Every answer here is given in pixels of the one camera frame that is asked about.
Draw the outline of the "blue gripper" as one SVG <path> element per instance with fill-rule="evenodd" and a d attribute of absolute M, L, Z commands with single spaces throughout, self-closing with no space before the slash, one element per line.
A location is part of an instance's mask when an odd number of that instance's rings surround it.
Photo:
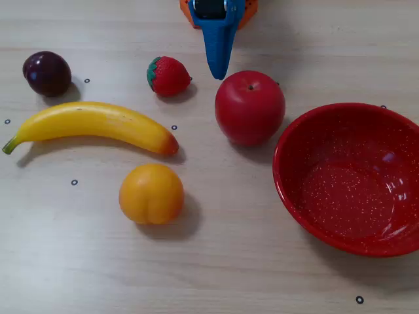
<path fill-rule="evenodd" d="M 244 1 L 191 1 L 191 16 L 194 25 L 202 29 L 207 62 L 213 77 L 224 79 L 236 30 L 244 17 Z"/>

